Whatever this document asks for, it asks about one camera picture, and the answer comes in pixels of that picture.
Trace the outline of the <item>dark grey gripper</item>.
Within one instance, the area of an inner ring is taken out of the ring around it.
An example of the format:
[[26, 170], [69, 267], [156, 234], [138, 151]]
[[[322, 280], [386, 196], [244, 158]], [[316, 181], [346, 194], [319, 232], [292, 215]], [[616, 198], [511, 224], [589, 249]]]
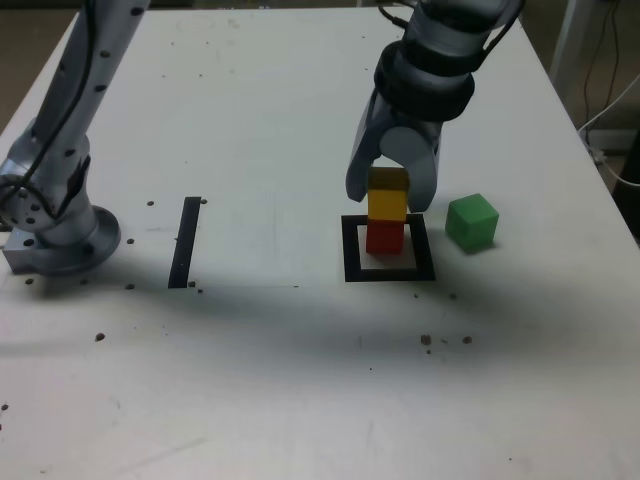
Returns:
[[426, 212], [437, 190], [442, 127], [443, 122], [395, 114], [392, 106], [373, 92], [360, 119], [346, 172], [347, 197], [356, 202], [364, 199], [369, 168], [383, 155], [407, 171], [409, 210]]

